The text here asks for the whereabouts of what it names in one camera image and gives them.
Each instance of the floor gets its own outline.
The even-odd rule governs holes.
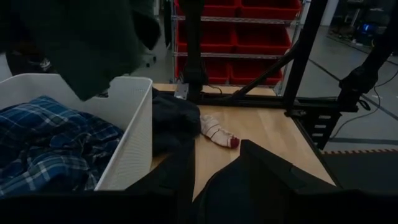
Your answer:
[[[338,81],[360,65],[367,53],[352,46],[327,37],[327,27],[321,27],[314,42],[310,61],[298,91],[299,96],[321,97],[337,96],[340,92]],[[143,76],[157,83],[169,83],[172,78],[172,54],[166,50],[164,38],[152,51],[157,56],[156,63],[150,68],[145,64],[135,71],[133,76]],[[398,58],[390,58],[379,71],[379,83],[383,83],[398,71]],[[0,81],[10,77],[5,56],[0,55]],[[374,114],[348,123],[327,145],[326,150],[355,150],[398,148],[398,78],[377,89],[380,95],[381,108]],[[364,95],[371,109],[378,103],[374,91]],[[368,113],[360,109],[358,113],[342,115],[337,127],[348,119]]]

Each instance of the white laundry basket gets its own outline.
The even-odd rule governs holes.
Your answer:
[[[123,190],[150,171],[152,162],[152,80],[117,77],[107,98],[82,102],[59,75],[22,74],[0,82],[0,110],[47,95],[125,130],[95,190]]]

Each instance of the shelving unit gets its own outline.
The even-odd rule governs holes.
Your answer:
[[[176,82],[179,71],[183,66],[177,65],[177,59],[180,57],[186,57],[186,44],[184,43],[184,35],[185,29],[183,28],[183,22],[185,20],[185,16],[181,15],[181,10],[178,8],[178,0],[174,0],[172,2],[172,41],[173,41],[173,78],[172,80]],[[270,8],[270,7],[247,7],[242,8],[242,2],[251,4],[253,1],[257,0],[217,0],[215,2],[222,2],[225,4],[226,2],[230,3],[228,6],[220,6],[222,15],[229,15],[228,17],[217,17],[214,16],[218,13],[215,10],[216,6],[208,5],[203,11],[203,16],[201,17],[201,21],[204,23],[202,25],[207,26],[216,26],[219,24],[219,28],[213,28],[215,32],[214,37],[209,37],[209,32],[203,32],[203,39],[201,43],[202,53],[201,56],[203,60],[206,62],[212,61],[211,58],[220,58],[218,63],[225,63],[225,65],[220,64],[220,67],[226,68],[226,70],[222,69],[214,69],[214,63],[209,62],[211,68],[206,68],[209,76],[210,84],[225,84],[225,85],[243,85],[247,82],[250,82],[251,79],[255,79],[262,72],[265,72],[266,69],[271,66],[270,62],[275,62],[276,59],[283,56],[287,50],[291,48],[292,43],[294,43],[297,36],[297,31],[299,30],[299,22],[300,22],[300,13],[302,11],[302,5],[300,9],[288,9],[283,10],[279,8]],[[299,0],[261,0],[260,4],[263,4],[263,1],[269,1],[272,4],[280,4],[281,1],[289,2],[289,4],[300,5],[298,3]],[[261,18],[262,12],[259,9],[263,9],[268,13],[267,15],[273,15],[278,17],[278,19],[273,19],[269,17]],[[233,16],[231,17],[231,10],[235,10]],[[240,15],[255,15],[256,18],[247,18]],[[233,26],[233,34],[231,34],[230,39],[225,37],[225,33],[229,31],[225,30],[226,25]],[[290,39],[287,34],[286,27],[287,26],[295,26],[293,37]],[[219,40],[224,40],[225,43],[218,44]],[[245,75],[244,69],[240,68],[239,65],[247,66],[250,65],[250,69],[247,69],[247,75]],[[215,71],[222,72],[225,71],[225,74],[217,74]],[[277,94],[282,89],[282,81],[287,72],[287,66],[284,68],[283,72],[278,72],[275,76],[267,79],[267,83],[264,83],[264,86],[273,87],[277,86],[275,92]]]

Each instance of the plastic basket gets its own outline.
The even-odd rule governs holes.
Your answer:
[[[301,10],[299,0],[240,0],[239,16],[245,18],[294,20]]]
[[[232,74],[230,84],[246,85],[267,71],[277,60],[234,60],[232,64]],[[267,78],[261,85],[276,85],[282,79],[282,72]]]
[[[184,15],[178,0],[175,1],[178,15]],[[238,8],[237,0],[205,0],[202,16],[235,17]]]
[[[186,57],[177,58],[176,78],[179,77],[186,61]],[[203,58],[203,61],[206,66],[209,84],[226,84],[232,72],[231,65],[228,61],[225,58]]]
[[[284,55],[292,45],[286,28],[272,24],[236,24],[236,53]]]
[[[200,48],[202,52],[232,53],[234,48],[234,26],[225,22],[201,23]],[[183,21],[177,26],[179,52],[187,51],[187,30]]]
[[[149,173],[152,80],[117,77],[111,82],[107,98],[94,97],[82,102],[59,75],[21,74],[0,82],[0,110],[42,95],[125,130],[95,190],[124,190]]]

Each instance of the dark green cloth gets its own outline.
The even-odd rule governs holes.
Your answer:
[[[0,50],[12,44],[12,16],[81,100],[134,71],[160,28],[148,0],[2,0]]]

